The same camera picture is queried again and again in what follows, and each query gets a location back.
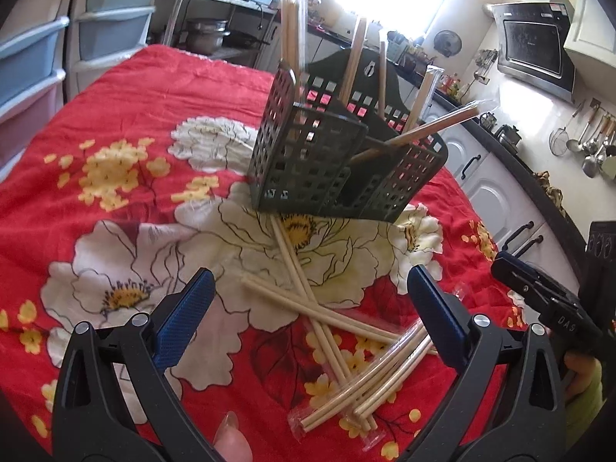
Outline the person's left hand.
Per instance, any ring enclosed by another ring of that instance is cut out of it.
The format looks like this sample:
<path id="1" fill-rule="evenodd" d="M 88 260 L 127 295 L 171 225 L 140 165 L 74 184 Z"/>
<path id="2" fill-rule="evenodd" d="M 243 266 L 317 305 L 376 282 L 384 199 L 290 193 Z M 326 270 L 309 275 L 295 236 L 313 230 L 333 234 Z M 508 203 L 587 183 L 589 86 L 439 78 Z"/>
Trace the person's left hand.
<path id="1" fill-rule="evenodd" d="M 214 447 L 226 462 L 252 462 L 253 451 L 245 435 L 239 430 L 239 422 L 234 412 L 228 412 L 217 429 Z"/>

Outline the person's right hand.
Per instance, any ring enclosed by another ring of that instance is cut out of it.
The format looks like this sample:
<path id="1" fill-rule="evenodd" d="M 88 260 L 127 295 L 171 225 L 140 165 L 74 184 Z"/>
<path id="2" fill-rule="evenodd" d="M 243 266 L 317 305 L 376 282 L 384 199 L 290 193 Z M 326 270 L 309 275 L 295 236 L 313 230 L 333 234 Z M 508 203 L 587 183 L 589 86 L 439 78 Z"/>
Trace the person's right hand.
<path id="1" fill-rule="evenodd" d="M 596 358 L 584 353 L 567 352 L 564 363 L 573 373 L 573 378 L 565 389 L 565 399 L 568 402 L 583 394 L 600 394 L 603 370 Z"/>

